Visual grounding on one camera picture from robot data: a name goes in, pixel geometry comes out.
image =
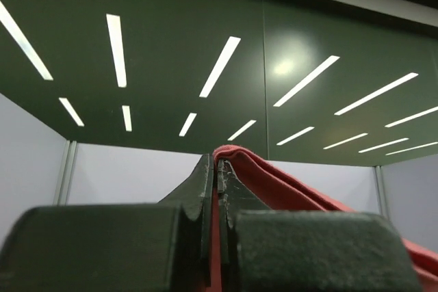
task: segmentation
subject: ceiling light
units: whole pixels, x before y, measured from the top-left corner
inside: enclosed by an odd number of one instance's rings
[[[107,14],[107,24],[109,39],[111,41],[112,57],[114,58],[114,67],[116,69],[117,84],[120,88],[125,88],[127,82],[120,16]]]
[[[274,104],[274,107],[282,106],[291,97],[293,97],[293,95],[302,90],[306,85],[308,85],[318,75],[323,73],[331,64],[335,63],[338,59],[339,56],[330,56],[328,59],[323,61],[315,70],[310,72],[303,80],[298,82],[298,84],[293,87],[285,96],[281,97],[280,100]]]
[[[387,155],[392,155],[392,154],[397,154],[397,153],[401,153],[401,152],[406,152],[407,150],[416,150],[417,148],[423,148],[423,147],[437,145],[437,144],[438,144],[438,142],[433,142],[433,143],[429,143],[429,144],[425,144],[425,145],[420,145],[420,146],[416,146],[416,147],[407,148],[405,150],[398,150],[397,152],[391,152],[391,153],[388,153]]]
[[[345,143],[351,142],[352,140],[357,140],[358,138],[365,137],[366,135],[368,135],[368,134],[367,133],[361,133],[360,135],[348,138],[347,140],[343,140],[343,141],[341,141],[339,143],[336,143],[336,144],[324,147],[324,149],[328,150],[329,148],[332,148],[332,147],[335,147],[335,146],[338,146],[338,145],[341,145],[341,144],[345,144]]]
[[[222,71],[224,70],[232,54],[234,53],[234,50],[237,48],[239,42],[240,38],[230,37],[228,39],[225,47],[222,50],[222,53],[218,58],[218,61],[216,62],[212,72],[210,73],[210,76],[207,79],[207,82],[204,85],[204,88],[201,90],[199,97],[206,98],[209,95],[214,87],[214,84],[219,79],[219,76],[222,74]]]
[[[281,146],[286,144],[287,142],[290,142],[291,140],[294,140],[297,137],[300,137],[301,135],[304,135],[305,133],[308,133],[310,130],[315,129],[315,127],[307,127],[306,129],[303,129],[302,131],[297,132],[295,135],[292,135],[285,140],[282,140],[281,142],[277,143],[277,146]]]
[[[185,121],[183,128],[181,129],[179,136],[180,137],[184,137],[185,134],[187,133],[187,130],[189,130],[190,126],[193,123],[193,120],[196,117],[196,113],[190,113],[189,116],[187,117],[187,120]]]
[[[76,122],[76,124],[80,127],[85,126],[81,120],[81,118],[77,115],[75,109],[73,109],[73,106],[71,106],[70,102],[67,98],[60,97],[60,102],[63,104],[63,106],[66,108],[67,112],[71,115],[73,120]]]
[[[404,123],[406,121],[410,121],[410,120],[419,118],[420,116],[425,116],[426,114],[429,114],[429,113],[432,113],[432,112],[435,112],[435,111],[438,111],[438,106],[433,107],[432,109],[427,109],[426,111],[414,114],[413,116],[408,116],[407,118],[401,119],[399,121],[392,122],[390,124],[387,124],[385,127],[391,128],[391,127],[396,126],[397,124]]]
[[[30,42],[27,40],[20,27],[15,23],[12,16],[9,14],[6,7],[0,1],[0,22],[3,23],[7,31],[16,41],[16,43],[20,46],[21,50],[26,54],[27,58],[29,58],[30,62],[35,66],[36,70],[40,73],[41,77],[44,80],[52,81],[53,77],[51,76],[49,70],[47,70],[46,66],[36,53],[35,49],[30,45]]]
[[[401,140],[393,140],[392,142],[384,143],[384,144],[377,145],[377,146],[373,146],[373,147],[367,148],[366,150],[360,150],[359,153],[365,153],[365,152],[368,152],[370,150],[376,150],[377,148],[389,146],[389,145],[392,145],[392,144],[401,143],[401,142],[404,142],[406,140],[408,140],[408,138],[402,138]]]
[[[256,123],[256,120],[249,120],[242,128],[237,130],[234,135],[232,135],[228,140],[234,140],[238,135],[243,133],[247,128],[251,127],[254,123]]]
[[[125,129],[126,131],[132,131],[132,123],[131,123],[131,109],[128,105],[122,106],[123,118],[125,119]]]
[[[402,83],[405,83],[405,82],[415,78],[416,76],[418,76],[417,73],[413,73],[413,72],[409,73],[408,75],[405,75],[404,77],[402,77],[398,80],[395,80],[394,82],[391,82],[389,85],[386,85],[385,87],[382,87],[381,89],[376,90],[375,92],[369,94],[368,96],[365,96],[365,97],[359,99],[357,102],[354,102],[353,104],[350,104],[349,106],[339,110],[338,112],[335,113],[335,115],[340,116],[340,115],[350,111],[351,109],[354,109],[355,107],[358,107],[358,106],[372,100],[373,98],[397,87],[398,85],[401,85]]]

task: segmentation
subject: metal pole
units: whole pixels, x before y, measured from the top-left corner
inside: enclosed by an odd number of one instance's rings
[[[64,153],[62,154],[60,175],[57,178],[55,197],[53,198],[53,205],[58,205],[60,202],[60,194],[61,194],[62,183],[64,182],[64,173],[66,171],[67,154],[69,148],[70,148],[70,141],[67,140],[66,145],[64,147]]]
[[[389,216],[389,207],[386,197],[385,182],[383,180],[382,167],[380,165],[375,166],[374,173],[376,175],[378,206],[380,208],[381,215],[390,221],[391,218]]]
[[[60,197],[57,205],[66,205],[68,195],[70,193],[71,179],[73,169],[75,167],[77,154],[77,142],[71,142],[67,152],[67,159],[65,164],[64,175],[62,177],[62,184],[60,188]]]

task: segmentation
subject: ceiling panel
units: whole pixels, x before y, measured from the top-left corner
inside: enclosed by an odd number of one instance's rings
[[[0,92],[68,139],[210,152],[256,120],[234,142],[267,156],[260,0],[1,1],[54,80],[43,81],[2,28]],[[120,16],[126,88],[117,86],[106,14]],[[230,36],[241,42],[210,95],[199,98]],[[132,133],[122,105],[131,107]],[[198,115],[179,137],[190,112]]]
[[[53,81],[0,27],[0,93],[78,142],[211,152],[232,142],[279,161],[382,165],[438,152],[438,41],[273,0],[0,0]],[[127,87],[119,88],[106,14],[120,16]],[[241,38],[207,98],[199,94],[230,36]],[[329,56],[340,58],[280,107]],[[418,76],[334,113],[410,72]],[[67,98],[85,124],[59,102]],[[122,106],[131,110],[126,132]],[[179,137],[189,113],[196,117]],[[307,128],[310,132],[277,146]],[[324,147],[361,133],[367,136]],[[360,150],[407,137],[370,152]]]
[[[378,165],[433,154],[431,146],[386,153],[438,141],[438,112],[392,128],[386,124],[438,106],[437,70],[431,40],[265,1],[266,91],[271,159]],[[340,58],[280,107],[273,105],[331,55]],[[407,75],[418,77],[346,112],[334,113]],[[306,127],[314,130],[282,146]],[[355,141],[323,150],[361,133]],[[378,150],[360,150],[408,137]]]

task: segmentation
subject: booth wall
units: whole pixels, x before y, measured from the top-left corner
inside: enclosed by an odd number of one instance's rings
[[[68,204],[158,202],[190,175],[200,157],[178,152],[78,144]],[[271,163],[358,211],[378,213],[372,168]]]
[[[438,252],[438,155],[382,167],[389,216],[403,237]]]
[[[374,168],[280,161],[270,163],[356,211],[380,213]]]
[[[200,155],[78,144],[68,204],[158,202],[181,184]]]
[[[0,244],[26,210],[53,204],[65,138],[0,94]]]

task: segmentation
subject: towel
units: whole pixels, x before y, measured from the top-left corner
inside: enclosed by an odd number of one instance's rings
[[[329,198],[298,179],[269,164],[258,155],[234,145],[224,145],[214,151],[214,160],[227,159],[233,165],[237,177],[258,198],[274,210],[349,211],[346,205]],[[209,292],[219,292],[220,251],[218,205],[214,203],[212,231],[211,287]],[[424,292],[438,291],[438,254],[403,239]]]

